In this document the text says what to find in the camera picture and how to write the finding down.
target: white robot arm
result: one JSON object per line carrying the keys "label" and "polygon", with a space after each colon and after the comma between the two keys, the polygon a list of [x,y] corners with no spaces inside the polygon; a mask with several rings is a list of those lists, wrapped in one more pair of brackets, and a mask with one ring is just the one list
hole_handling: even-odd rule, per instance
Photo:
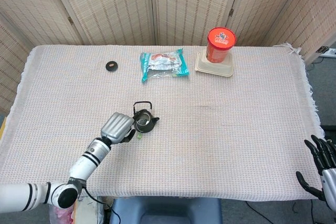
{"label": "white robot arm", "polygon": [[58,208],[72,206],[86,181],[111,150],[112,144],[129,142],[135,134],[131,129],[134,118],[114,113],[101,128],[101,137],[95,138],[70,170],[67,184],[17,184],[0,185],[0,213],[26,211],[39,204]]}

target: woven room divider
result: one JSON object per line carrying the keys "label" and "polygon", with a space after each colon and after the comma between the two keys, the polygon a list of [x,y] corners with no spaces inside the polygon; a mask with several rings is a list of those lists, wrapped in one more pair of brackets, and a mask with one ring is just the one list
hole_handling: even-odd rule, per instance
{"label": "woven room divider", "polygon": [[26,43],[0,15],[0,111],[8,114],[16,96],[21,72],[33,45]]}
{"label": "woven room divider", "polygon": [[81,44],[58,0],[0,0],[0,12],[36,46]]}
{"label": "woven room divider", "polygon": [[238,46],[261,46],[266,33],[287,0],[235,0],[227,27],[237,35]]}
{"label": "woven room divider", "polygon": [[153,0],[158,45],[206,45],[226,24],[233,0]]}
{"label": "woven room divider", "polygon": [[322,45],[330,46],[336,41],[336,0],[289,0],[263,45],[284,41],[302,47],[307,63],[314,61],[318,56],[315,52]]}
{"label": "woven room divider", "polygon": [[151,0],[68,1],[90,44],[154,44]]}

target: hinge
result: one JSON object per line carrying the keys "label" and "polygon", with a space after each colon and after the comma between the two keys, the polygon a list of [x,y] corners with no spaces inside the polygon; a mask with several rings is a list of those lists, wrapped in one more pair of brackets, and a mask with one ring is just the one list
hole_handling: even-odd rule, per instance
{"label": "hinge", "polygon": [[329,47],[327,47],[327,46],[322,46],[322,47],[320,47],[319,50],[317,50],[316,52],[319,53],[319,54],[323,54],[323,53],[325,53],[325,52],[328,51],[328,50],[329,50]]}
{"label": "hinge", "polygon": [[232,17],[232,14],[235,10],[233,10],[233,8],[231,8],[230,12],[229,12],[229,17]]}
{"label": "hinge", "polygon": [[72,21],[72,18],[69,16],[68,17],[68,20],[69,20],[69,22],[70,22],[70,24],[73,24],[74,22]]}

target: black rubber ring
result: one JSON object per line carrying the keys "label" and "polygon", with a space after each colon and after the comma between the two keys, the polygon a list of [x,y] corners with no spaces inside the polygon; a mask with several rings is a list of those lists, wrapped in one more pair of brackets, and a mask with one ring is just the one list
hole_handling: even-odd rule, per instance
{"label": "black rubber ring", "polygon": [[118,64],[115,61],[109,61],[106,63],[106,70],[114,72],[118,69]]}
{"label": "black rubber ring", "polygon": [[86,157],[88,160],[90,160],[91,162],[93,162],[96,167],[98,167],[97,162],[95,160],[93,160],[91,157],[87,156],[87,154],[83,154],[82,157]]}
{"label": "black rubber ring", "polygon": [[43,204],[46,204],[46,203],[48,203],[48,199],[49,199],[49,194],[50,194],[51,183],[50,183],[50,182],[47,182],[47,184],[48,184],[48,190],[47,190],[46,199],[45,199],[45,201],[43,202]]}
{"label": "black rubber ring", "polygon": [[98,164],[100,164],[100,160],[99,160],[99,158],[97,158],[95,155],[93,155],[91,152],[84,152],[84,153],[86,153],[86,154],[89,154],[91,157],[93,157],[97,162],[98,162]]}
{"label": "black rubber ring", "polygon": [[32,196],[33,196],[33,187],[32,187],[32,185],[31,185],[31,183],[28,183],[28,185],[29,185],[29,198],[28,198],[27,205],[25,206],[25,208],[24,208],[22,211],[27,210],[27,208],[29,207],[30,202],[31,202],[31,200],[32,200]]}

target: robot finger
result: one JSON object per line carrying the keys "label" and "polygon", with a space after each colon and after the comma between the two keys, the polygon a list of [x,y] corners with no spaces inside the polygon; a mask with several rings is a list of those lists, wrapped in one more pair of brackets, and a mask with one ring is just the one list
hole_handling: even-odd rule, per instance
{"label": "robot finger", "polygon": [[312,143],[310,143],[308,140],[305,140],[305,144],[309,148],[311,154],[313,155],[316,168],[320,176],[322,176],[322,171],[326,168],[324,160],[321,159],[319,151],[316,149],[316,147]]}
{"label": "robot finger", "polygon": [[334,168],[333,164],[332,164],[331,157],[330,157],[330,152],[329,152],[328,148],[324,145],[324,141],[318,139],[314,135],[311,136],[311,139],[313,139],[313,141],[315,142],[315,144],[317,146],[317,149],[319,151],[319,156],[323,160],[323,162],[325,164],[325,168],[326,169]]}
{"label": "robot finger", "polygon": [[332,147],[323,139],[319,138],[320,143],[324,146],[325,150],[328,152],[328,158],[331,164],[331,168],[336,168],[336,155]]}
{"label": "robot finger", "polygon": [[303,187],[303,189],[310,194],[313,194],[315,197],[318,197],[320,200],[325,201],[326,198],[324,196],[324,193],[320,191],[319,189],[309,186],[309,184],[305,181],[303,178],[303,175],[300,172],[296,172],[296,178],[298,179],[298,182]]}
{"label": "robot finger", "polygon": [[332,142],[327,142],[330,148],[330,157],[336,162],[336,146]]}

